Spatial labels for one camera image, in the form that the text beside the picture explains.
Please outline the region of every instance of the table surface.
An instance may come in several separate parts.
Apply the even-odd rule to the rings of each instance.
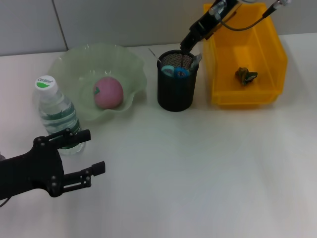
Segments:
[[[66,173],[104,160],[92,187],[51,198],[33,190],[0,208],[3,238],[316,238],[317,34],[281,36],[289,56],[283,95],[255,111],[208,103],[198,72],[190,109],[157,103],[156,59],[144,62],[147,95],[92,133]],[[178,45],[151,46],[160,55]],[[201,45],[194,48],[197,54]],[[0,58],[0,151],[24,154],[46,135],[32,105],[34,80],[62,53]]]

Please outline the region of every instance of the plastic bottle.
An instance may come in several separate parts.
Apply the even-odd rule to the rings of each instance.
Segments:
[[[42,124],[49,134],[70,128],[73,133],[81,131],[75,107],[57,86],[51,76],[42,76],[35,81],[35,89],[39,94],[38,112]],[[80,152],[85,143],[63,147],[59,152],[73,155]]]

